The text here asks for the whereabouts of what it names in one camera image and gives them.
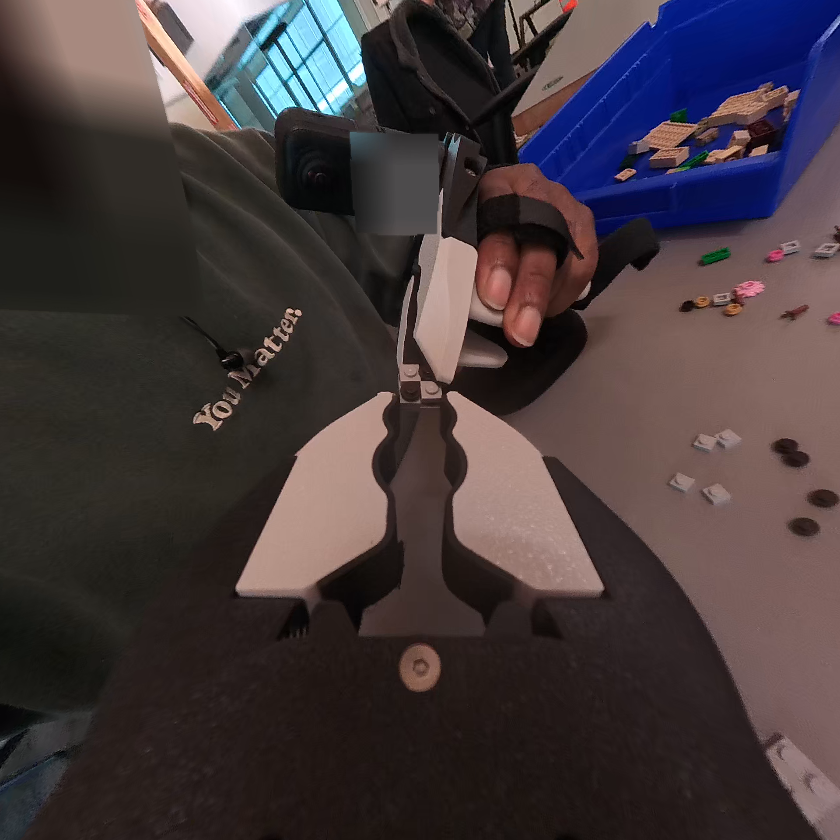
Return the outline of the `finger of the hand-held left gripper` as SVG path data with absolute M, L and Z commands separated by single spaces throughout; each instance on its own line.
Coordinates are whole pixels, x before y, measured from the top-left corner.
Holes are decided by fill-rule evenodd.
M 426 235 L 418 255 L 414 339 L 435 380 L 455 378 L 475 286 L 476 247 L 456 238 Z
M 418 261 L 412 265 L 408 278 L 401 309 L 401 317 L 398 324 L 396 339 L 396 362 L 398 368 L 401 363 L 425 364 L 425 357 L 418 349 L 414 338 L 415 322 L 417 317 L 417 291 L 421 279 L 421 269 Z

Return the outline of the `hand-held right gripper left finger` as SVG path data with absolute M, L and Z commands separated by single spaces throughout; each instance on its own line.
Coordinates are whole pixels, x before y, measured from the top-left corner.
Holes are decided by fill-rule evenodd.
M 390 484 L 400 430 L 396 394 L 381 392 L 311 438 L 295 462 L 236 584 L 240 597 L 343 605 L 353 621 L 401 581 Z

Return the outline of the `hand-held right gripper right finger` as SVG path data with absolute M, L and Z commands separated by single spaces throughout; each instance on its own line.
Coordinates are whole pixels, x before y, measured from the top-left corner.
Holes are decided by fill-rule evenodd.
M 604 584 L 545 459 L 524 436 L 457 392 L 443 403 L 447 588 L 489 621 L 553 598 L 591 599 Z

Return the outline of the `grey four-stud base plate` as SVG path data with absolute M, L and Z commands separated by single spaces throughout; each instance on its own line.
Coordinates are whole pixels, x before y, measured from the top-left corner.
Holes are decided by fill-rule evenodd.
M 443 394 L 442 394 L 442 398 L 441 398 L 439 401 L 436 401 L 436 402 L 423 402 L 422 400 L 420 400 L 419 402 L 415 402 L 415 403 L 408 403 L 408 402 L 404 402 L 404 401 L 402 400 L 402 398 L 401 398 L 401 396 L 400 396 L 400 388 L 401 388 L 401 383 L 400 383 L 400 368 L 399 368 L 398 395 L 399 395 L 399 397 L 400 397 L 400 400 L 401 400 L 401 403 L 402 403 L 402 404 L 406 404 L 406 405 L 409 405 L 409 406 L 425 406 L 425 405 L 430 405 L 430 406 L 431 406 L 431 405 L 437 405 L 437 404 L 439 404 L 439 403 L 441 402 L 441 400 L 442 400 L 442 398 L 443 398 L 443 395 L 444 395 L 444 388 L 443 388 L 443 386 L 441 386 L 442 391 L 443 391 Z

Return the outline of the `cluster of grey square plates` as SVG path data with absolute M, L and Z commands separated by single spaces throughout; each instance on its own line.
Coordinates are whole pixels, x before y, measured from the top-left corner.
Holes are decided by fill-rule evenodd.
M 710 455 L 718 450 L 728 451 L 740 446 L 741 436 L 730 428 L 724 428 L 715 434 L 698 434 L 691 442 L 691 449 L 697 453 Z M 666 482 L 670 489 L 687 495 L 698 489 L 704 500 L 713 507 L 720 507 L 729 504 L 732 499 L 731 492 L 719 482 L 712 482 L 700 486 L 697 479 L 682 471 L 676 471 Z

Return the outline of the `cluster of black round plates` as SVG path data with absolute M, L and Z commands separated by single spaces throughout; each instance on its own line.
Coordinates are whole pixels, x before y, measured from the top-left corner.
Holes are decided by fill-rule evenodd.
M 780 462 L 790 468 L 803 471 L 812 462 L 812 457 L 804 451 L 799 443 L 790 437 L 775 439 L 770 445 Z M 808 489 L 804 495 L 805 503 L 816 511 L 827 511 L 838 508 L 838 492 L 832 488 L 815 486 Z M 787 528 L 794 535 L 803 538 L 814 538 L 821 529 L 821 523 L 811 514 L 796 516 L 787 522 Z

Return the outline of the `grey desk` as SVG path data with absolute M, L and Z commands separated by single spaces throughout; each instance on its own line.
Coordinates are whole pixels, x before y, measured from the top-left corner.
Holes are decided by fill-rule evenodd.
M 561 460 L 667 565 L 728 662 L 761 740 L 786 735 L 838 784 L 838 508 L 816 511 L 812 487 L 838 491 L 838 257 L 814 259 L 838 225 L 838 128 L 772 217 L 674 228 L 644 272 L 624 272 L 585 312 L 582 356 L 511 420 Z M 767 263 L 799 240 L 801 251 Z M 731 257 L 699 266 L 706 252 Z M 747 280 L 765 291 L 680 312 Z M 797 320 L 782 312 L 808 305 Z M 698 434 L 724 428 L 740 446 L 710 455 Z M 793 438 L 812 462 L 784 466 L 771 449 Z M 719 482 L 729 504 L 680 494 L 676 471 Z M 811 514 L 822 529 L 794 535 Z

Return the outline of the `person's left hand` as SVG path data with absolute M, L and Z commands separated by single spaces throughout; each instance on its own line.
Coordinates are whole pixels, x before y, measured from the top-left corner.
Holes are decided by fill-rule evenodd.
M 516 164 L 483 175 L 478 202 L 517 194 L 553 205 L 565 218 L 581 257 L 558 264 L 555 252 L 540 244 L 519 245 L 507 230 L 486 236 L 477 249 L 476 291 L 488 308 L 502 313 L 507 340 L 532 346 L 547 317 L 561 314 L 590 283 L 599 257 L 595 221 L 561 184 L 531 163 Z

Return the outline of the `large glass window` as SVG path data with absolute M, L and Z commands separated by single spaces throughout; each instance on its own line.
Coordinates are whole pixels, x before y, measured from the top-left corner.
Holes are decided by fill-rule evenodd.
M 281 2 L 241 24 L 205 75 L 240 129 L 270 132 L 288 109 L 363 119 L 361 45 L 339 2 Z

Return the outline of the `pile of tan bricks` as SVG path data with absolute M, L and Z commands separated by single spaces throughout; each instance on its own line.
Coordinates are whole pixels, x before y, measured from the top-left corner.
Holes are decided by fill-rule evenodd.
M 672 112 L 627 147 L 617 184 L 638 175 L 638 165 L 653 172 L 679 174 L 702 166 L 723 165 L 771 152 L 782 141 L 801 91 L 771 81 L 726 98 L 711 114 L 689 122 L 687 109 Z

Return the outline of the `blue plastic bin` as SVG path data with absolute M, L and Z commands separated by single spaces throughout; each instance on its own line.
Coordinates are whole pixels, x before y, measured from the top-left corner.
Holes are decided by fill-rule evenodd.
M 768 217 L 838 125 L 839 2 L 668 2 L 519 151 L 587 205 L 600 235 L 633 217 L 655 228 Z M 799 91 L 765 155 L 615 180 L 632 141 L 674 111 L 690 122 L 729 96 L 777 82 Z

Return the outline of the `grey green brick castle model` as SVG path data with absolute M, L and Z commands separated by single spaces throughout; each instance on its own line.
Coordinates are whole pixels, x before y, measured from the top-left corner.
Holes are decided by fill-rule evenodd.
M 838 839 L 838 784 L 779 731 L 772 732 L 765 739 L 763 750 L 811 828 L 820 838 Z

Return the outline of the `wooden frame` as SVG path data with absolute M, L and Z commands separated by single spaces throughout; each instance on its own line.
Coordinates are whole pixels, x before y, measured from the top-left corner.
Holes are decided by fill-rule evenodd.
M 150 52 L 171 73 L 205 120 L 214 130 L 237 130 L 236 122 L 194 71 L 149 5 L 144 1 L 135 4 Z

